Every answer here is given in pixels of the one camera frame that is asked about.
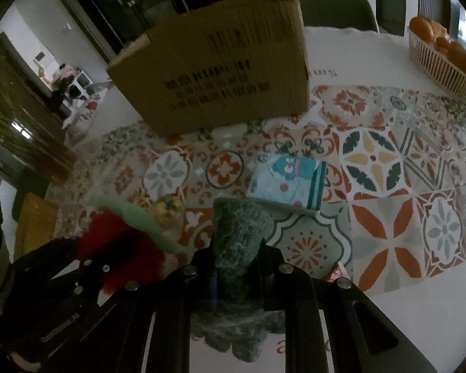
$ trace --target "yellow petal motif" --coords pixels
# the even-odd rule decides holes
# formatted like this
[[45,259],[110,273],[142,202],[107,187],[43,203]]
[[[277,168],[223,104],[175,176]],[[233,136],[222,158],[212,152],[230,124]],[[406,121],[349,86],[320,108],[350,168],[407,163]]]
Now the yellow petal motif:
[[380,187],[380,189],[383,190],[383,171],[381,170],[381,167],[378,164],[373,164],[371,166],[371,174],[375,177],[375,181]]
[[393,161],[397,159],[397,154],[390,153],[390,152],[382,152],[378,153],[378,159],[383,163],[383,164],[388,164],[390,161]]
[[362,140],[363,140],[363,143],[364,143],[364,149],[365,149],[368,153],[374,152],[374,150],[375,150],[375,145],[373,144],[373,140],[371,140],[371,138],[368,136],[368,134],[367,134],[366,132],[363,132],[363,134],[362,134]]
[[364,153],[356,153],[347,157],[346,160],[351,163],[366,165],[368,164],[369,158]]

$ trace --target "silver rivet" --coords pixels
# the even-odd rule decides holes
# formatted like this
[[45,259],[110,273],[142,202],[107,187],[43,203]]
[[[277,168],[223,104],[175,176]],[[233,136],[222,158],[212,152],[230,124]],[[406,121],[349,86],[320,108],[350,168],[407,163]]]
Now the silver rivet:
[[186,265],[183,267],[183,274],[186,276],[192,276],[197,273],[197,267],[194,265]]
[[127,291],[135,291],[135,290],[138,290],[139,288],[139,282],[137,280],[128,280],[125,285],[124,285],[124,288],[127,290]]
[[293,265],[290,264],[281,264],[278,269],[282,274],[291,274],[294,271]]
[[347,278],[338,278],[336,283],[338,287],[342,289],[350,289],[352,287],[352,282]]

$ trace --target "window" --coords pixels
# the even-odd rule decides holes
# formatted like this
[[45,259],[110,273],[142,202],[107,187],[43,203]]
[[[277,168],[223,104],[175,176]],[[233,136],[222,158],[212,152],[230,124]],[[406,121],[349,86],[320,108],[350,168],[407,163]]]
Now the window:
[[17,120],[12,122],[12,127],[17,130],[23,137],[25,137],[28,140],[31,140],[33,138],[33,134],[26,129],[23,125],[21,125]]

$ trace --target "patterned tablecloth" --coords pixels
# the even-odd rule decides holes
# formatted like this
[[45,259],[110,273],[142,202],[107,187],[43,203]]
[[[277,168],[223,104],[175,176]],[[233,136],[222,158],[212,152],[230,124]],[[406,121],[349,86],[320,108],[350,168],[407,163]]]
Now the patterned tablecloth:
[[[87,227],[100,193],[148,206],[181,190],[181,244],[212,233],[212,202],[244,197],[258,152],[327,161],[321,211],[274,211],[269,244],[315,277],[340,260],[368,294],[402,288],[466,260],[466,112],[447,97],[370,86],[316,86],[308,113],[160,139],[144,123],[76,148],[57,236]],[[153,182],[145,182],[145,175]],[[168,270],[188,261],[168,256]]]

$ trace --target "blue cartoon character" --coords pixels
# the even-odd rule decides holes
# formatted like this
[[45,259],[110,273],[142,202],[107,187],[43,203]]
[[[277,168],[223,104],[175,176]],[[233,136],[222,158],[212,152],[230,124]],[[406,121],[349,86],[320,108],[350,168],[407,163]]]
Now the blue cartoon character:
[[271,169],[289,182],[295,180],[295,178],[310,181],[315,171],[314,160],[307,160],[295,155],[282,155],[271,165]]

